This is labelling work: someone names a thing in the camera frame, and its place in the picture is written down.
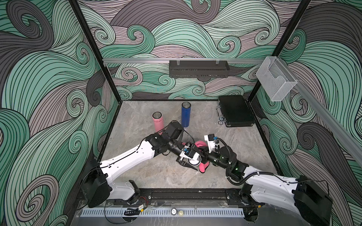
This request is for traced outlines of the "pink microfiber cloth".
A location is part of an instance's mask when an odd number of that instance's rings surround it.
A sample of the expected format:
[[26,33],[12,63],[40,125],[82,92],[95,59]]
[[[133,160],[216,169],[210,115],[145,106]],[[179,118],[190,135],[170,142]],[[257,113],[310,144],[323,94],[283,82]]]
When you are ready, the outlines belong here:
[[206,159],[206,154],[209,153],[207,144],[204,141],[197,141],[195,143],[200,152],[201,163],[199,165],[199,171],[205,173],[210,165],[210,162]]

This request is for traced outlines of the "blue thermos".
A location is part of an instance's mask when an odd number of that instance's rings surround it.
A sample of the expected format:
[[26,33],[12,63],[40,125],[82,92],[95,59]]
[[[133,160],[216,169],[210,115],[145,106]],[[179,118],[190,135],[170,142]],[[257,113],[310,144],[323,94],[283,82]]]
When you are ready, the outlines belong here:
[[182,103],[182,126],[184,128],[189,126],[190,113],[191,113],[191,103],[183,102]]

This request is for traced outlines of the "gold thermos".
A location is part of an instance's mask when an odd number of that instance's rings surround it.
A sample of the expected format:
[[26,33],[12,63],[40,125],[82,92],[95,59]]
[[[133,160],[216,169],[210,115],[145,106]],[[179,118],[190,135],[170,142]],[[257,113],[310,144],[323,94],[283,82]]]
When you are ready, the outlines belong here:
[[192,158],[189,158],[187,161],[191,166],[196,167],[200,165],[201,157],[198,153],[196,153]]

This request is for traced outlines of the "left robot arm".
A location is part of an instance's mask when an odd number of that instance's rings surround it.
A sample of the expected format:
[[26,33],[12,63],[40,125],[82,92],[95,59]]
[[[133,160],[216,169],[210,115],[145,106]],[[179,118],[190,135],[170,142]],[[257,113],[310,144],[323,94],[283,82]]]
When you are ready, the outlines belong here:
[[94,163],[81,183],[81,190],[89,208],[94,208],[106,200],[123,200],[134,204],[140,197],[140,190],[132,180],[117,183],[123,173],[167,151],[177,156],[176,161],[183,167],[196,169],[206,161],[206,157],[194,143],[182,143],[185,129],[178,121],[153,133],[139,145],[109,160]]

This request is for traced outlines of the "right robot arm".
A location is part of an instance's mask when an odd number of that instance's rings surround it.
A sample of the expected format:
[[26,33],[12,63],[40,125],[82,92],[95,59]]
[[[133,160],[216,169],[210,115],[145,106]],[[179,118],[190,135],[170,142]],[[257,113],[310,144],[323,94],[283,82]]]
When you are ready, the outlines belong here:
[[288,178],[272,172],[261,171],[236,158],[230,147],[209,149],[199,147],[202,163],[211,163],[225,169],[226,179],[241,186],[242,202],[256,205],[270,204],[300,215],[312,226],[330,225],[333,200],[329,190],[320,185],[326,181],[309,179],[303,175]]

